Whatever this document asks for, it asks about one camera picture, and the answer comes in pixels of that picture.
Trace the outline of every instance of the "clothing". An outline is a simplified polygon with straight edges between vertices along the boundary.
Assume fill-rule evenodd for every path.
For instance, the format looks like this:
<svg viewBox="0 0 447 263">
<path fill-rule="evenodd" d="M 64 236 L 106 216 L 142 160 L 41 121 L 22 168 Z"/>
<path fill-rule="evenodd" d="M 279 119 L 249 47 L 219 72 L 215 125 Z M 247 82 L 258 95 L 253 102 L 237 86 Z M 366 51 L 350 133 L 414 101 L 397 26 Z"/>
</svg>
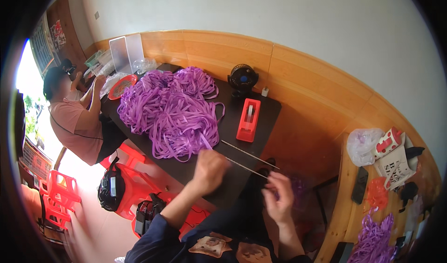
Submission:
<svg viewBox="0 0 447 263">
<path fill-rule="evenodd" d="M 180 232 L 156 215 L 149 230 L 127 252 L 125 262 L 282 262 L 274 254 L 262 217 L 264 183 L 264 178 L 252 174 L 230 209 L 215 211 L 181 241 Z M 311 260 L 300 255 L 287 262 Z"/>
<path fill-rule="evenodd" d="M 39 195 L 39 191 L 34 188 L 29 188 L 25 184 L 21 184 L 23 199 L 25 200 L 26 207 L 30 210 L 34 220 L 42 218 L 42 203 Z"/>
<path fill-rule="evenodd" d="M 84 94 L 84 92 L 76 89 L 75 91 L 70 91 L 70 93 L 68 93 L 67 97 L 65 98 L 72 101 L 79 101 L 81 100 L 82 96 L 84 96 Z"/>
<path fill-rule="evenodd" d="M 116 126 L 115 122 L 111 118 L 105 117 L 103 114 L 99 115 L 99 121 L 102 124 L 102 142 L 101 149 L 98 154 L 96 163 L 104 160 L 104 158 L 110 156 L 121 146 L 121 144 L 127 139 L 127 136 Z"/>
<path fill-rule="evenodd" d="M 79 101 L 64 99 L 63 102 L 51 103 L 48 109 L 50 111 L 51 127 L 62 145 L 90 166 L 94 165 L 103 144 L 101 122 L 98 121 L 89 130 L 75 130 L 81 113 L 86 110 Z"/>
</svg>

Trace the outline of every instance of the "dark blue shirt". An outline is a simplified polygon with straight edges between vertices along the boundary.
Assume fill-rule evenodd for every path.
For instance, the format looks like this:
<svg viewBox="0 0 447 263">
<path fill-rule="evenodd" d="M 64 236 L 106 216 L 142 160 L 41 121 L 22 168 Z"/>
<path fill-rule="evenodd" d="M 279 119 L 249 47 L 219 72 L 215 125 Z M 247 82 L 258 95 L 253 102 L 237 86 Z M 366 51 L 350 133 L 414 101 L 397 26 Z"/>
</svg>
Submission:
<svg viewBox="0 0 447 263">
<path fill-rule="evenodd" d="M 259 241 L 237 233 L 225 231 L 203 231 L 193 229 L 181 241 L 179 230 L 169 226 L 161 215 L 156 215 L 149 230 L 127 252 L 126 263 L 164 262 L 235 262 L 276 263 L 270 239 Z M 309 263 L 310 258 L 299 255 L 288 263 Z"/>
</svg>

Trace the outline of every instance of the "black phone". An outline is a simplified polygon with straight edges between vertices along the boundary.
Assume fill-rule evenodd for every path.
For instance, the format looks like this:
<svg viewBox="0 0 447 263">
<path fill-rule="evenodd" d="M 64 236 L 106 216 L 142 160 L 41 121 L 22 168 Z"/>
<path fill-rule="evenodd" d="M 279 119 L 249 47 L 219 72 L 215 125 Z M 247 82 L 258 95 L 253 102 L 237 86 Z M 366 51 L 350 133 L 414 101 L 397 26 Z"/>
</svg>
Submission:
<svg viewBox="0 0 447 263">
<path fill-rule="evenodd" d="M 359 167 L 357 172 L 357 178 L 355 179 L 354 189 L 352 191 L 351 199 L 356 204 L 361 204 L 363 202 L 363 196 L 365 195 L 366 183 L 368 182 L 368 171 L 363 167 Z"/>
</svg>

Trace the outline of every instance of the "green basket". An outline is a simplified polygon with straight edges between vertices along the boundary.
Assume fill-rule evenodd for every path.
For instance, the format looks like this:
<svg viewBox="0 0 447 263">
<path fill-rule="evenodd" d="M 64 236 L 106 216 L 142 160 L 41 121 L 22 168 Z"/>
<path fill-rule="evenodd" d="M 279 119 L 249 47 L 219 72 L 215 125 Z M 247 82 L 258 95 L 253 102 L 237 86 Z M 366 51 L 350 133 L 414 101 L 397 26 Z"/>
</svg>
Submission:
<svg viewBox="0 0 447 263">
<path fill-rule="evenodd" d="M 104 51 L 103 50 L 98 50 L 95 54 L 93 54 L 89 59 L 87 59 L 87 61 L 84 62 L 85 65 L 87 65 L 87 67 L 92 67 L 93 65 L 95 65 L 96 63 L 98 63 L 98 57 L 101 56 L 101 54 L 103 54 Z"/>
</svg>

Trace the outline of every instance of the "hand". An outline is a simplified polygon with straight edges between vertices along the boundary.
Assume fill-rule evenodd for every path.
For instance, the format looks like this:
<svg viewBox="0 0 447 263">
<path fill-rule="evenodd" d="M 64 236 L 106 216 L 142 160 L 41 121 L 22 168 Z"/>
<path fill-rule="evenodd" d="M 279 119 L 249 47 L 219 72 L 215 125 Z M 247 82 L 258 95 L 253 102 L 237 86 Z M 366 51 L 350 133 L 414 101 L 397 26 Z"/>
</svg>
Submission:
<svg viewBox="0 0 447 263">
<path fill-rule="evenodd" d="M 104 86 L 104 84 L 105 84 L 105 76 L 99 75 L 93 81 L 93 89 L 99 92 L 101 88 Z"/>
<path fill-rule="evenodd" d="M 262 189 L 265 206 L 270 217 L 278 226 L 292 221 L 293 191 L 290 179 L 280 173 L 270 172 L 269 183 Z M 274 193 L 279 194 L 278 201 Z"/>
<path fill-rule="evenodd" d="M 213 192 L 221 183 L 226 169 L 230 166 L 225 156 L 214 150 L 198 153 L 194 177 L 190 181 L 200 197 Z"/>
</svg>

